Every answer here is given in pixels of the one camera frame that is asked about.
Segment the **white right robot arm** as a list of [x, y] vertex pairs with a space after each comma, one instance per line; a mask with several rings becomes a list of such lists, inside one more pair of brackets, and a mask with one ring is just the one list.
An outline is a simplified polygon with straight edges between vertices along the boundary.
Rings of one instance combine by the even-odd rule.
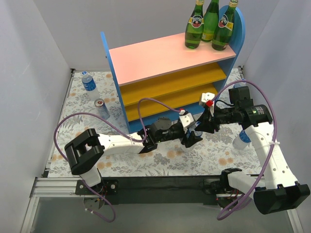
[[221, 174], [220, 188], [231, 193], [235, 189], [247, 193], [260, 213], [270, 213], [297, 208], [310, 194], [307, 184], [300, 184], [291, 172], [274, 139], [276, 122], [271, 111], [263, 105], [254, 105], [247, 86], [229, 90], [230, 106], [219, 108], [212, 93], [203, 93], [199, 104], [204, 111], [199, 117], [196, 131], [215, 133], [220, 125], [238, 123], [250, 138], [264, 172], [264, 182], [253, 187], [254, 180], [240, 169], [226, 169]]

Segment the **green Perrier bottle yellow label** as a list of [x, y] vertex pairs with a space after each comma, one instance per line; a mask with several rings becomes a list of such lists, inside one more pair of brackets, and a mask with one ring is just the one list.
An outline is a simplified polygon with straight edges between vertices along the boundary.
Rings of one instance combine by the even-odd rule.
[[203, 5], [204, 0], [196, 1], [195, 8], [186, 26], [185, 46], [189, 49], [198, 48], [202, 38], [204, 28]]

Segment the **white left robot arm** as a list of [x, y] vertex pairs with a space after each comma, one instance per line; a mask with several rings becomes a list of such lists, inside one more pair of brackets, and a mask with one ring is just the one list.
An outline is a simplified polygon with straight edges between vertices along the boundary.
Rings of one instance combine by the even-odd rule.
[[122, 153], [142, 154], [157, 149], [158, 143], [179, 139], [186, 148], [202, 140], [202, 132], [195, 129], [200, 122], [194, 122], [189, 116], [181, 116], [175, 124], [167, 117], [160, 117], [156, 122], [147, 125], [147, 138], [144, 131], [128, 135], [106, 135], [88, 129], [65, 145], [65, 153], [72, 175], [80, 176], [92, 194], [103, 190], [103, 181], [96, 169], [96, 163], [102, 155]]

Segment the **green Perrier bottle red label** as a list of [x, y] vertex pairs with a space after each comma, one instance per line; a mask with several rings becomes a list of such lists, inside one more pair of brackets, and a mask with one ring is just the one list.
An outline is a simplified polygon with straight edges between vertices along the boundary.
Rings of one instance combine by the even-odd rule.
[[231, 0], [229, 2], [226, 12], [221, 17], [218, 26], [215, 29], [212, 39], [212, 47], [215, 50], [225, 50], [227, 45], [229, 44], [233, 33], [235, 10], [238, 6], [238, 2], [238, 0]]

